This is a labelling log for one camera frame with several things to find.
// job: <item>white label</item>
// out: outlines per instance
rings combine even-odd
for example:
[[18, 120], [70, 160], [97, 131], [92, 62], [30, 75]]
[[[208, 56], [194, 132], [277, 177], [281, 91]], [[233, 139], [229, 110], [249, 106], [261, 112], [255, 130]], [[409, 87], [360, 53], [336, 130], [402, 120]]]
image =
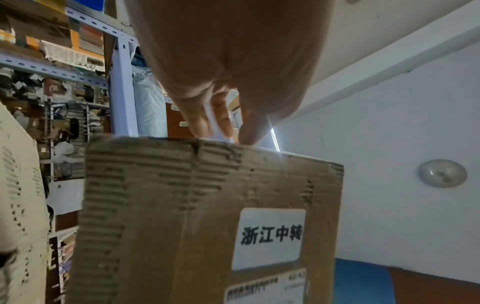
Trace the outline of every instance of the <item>white label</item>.
[[304, 209], [243, 209], [231, 268], [240, 270], [297, 260], [305, 213]]
[[232, 285], [225, 291], [224, 304], [302, 304], [305, 268]]

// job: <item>human hand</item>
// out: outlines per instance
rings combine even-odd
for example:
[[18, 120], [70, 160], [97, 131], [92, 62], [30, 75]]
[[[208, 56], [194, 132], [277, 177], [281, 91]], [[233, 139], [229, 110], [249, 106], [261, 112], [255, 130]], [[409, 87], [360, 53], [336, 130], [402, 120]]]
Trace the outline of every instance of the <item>human hand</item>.
[[226, 98], [240, 93], [242, 144], [295, 112], [323, 46], [333, 0], [128, 0], [141, 51], [192, 133], [209, 137], [210, 103], [233, 135]]

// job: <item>blue surface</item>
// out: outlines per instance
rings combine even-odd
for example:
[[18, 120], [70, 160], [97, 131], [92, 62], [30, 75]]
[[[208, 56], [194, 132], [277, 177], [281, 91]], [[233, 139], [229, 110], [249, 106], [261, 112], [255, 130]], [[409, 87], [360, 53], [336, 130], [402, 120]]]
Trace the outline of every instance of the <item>blue surface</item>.
[[389, 269], [336, 259], [332, 304], [395, 304]]
[[100, 11], [100, 12], [104, 11], [104, 0], [75, 0], [75, 1], [93, 10]]

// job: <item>beige cardboard box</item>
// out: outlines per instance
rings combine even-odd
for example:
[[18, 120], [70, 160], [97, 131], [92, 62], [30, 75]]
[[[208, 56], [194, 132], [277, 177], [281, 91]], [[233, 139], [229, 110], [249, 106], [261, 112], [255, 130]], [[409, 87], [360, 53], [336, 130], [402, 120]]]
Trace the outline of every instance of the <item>beige cardboard box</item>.
[[93, 143], [67, 303], [330, 304], [343, 174], [223, 142]]
[[0, 105], [0, 302], [45, 302], [49, 214], [35, 141]]

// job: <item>ceiling light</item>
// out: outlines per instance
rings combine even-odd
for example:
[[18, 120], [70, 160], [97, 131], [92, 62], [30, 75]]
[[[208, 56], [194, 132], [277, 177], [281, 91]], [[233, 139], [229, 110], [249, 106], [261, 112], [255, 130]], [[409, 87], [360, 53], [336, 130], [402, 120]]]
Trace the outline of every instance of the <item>ceiling light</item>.
[[425, 184], [437, 188], [460, 186], [468, 177], [465, 167], [447, 159], [436, 159], [422, 164], [418, 174]]

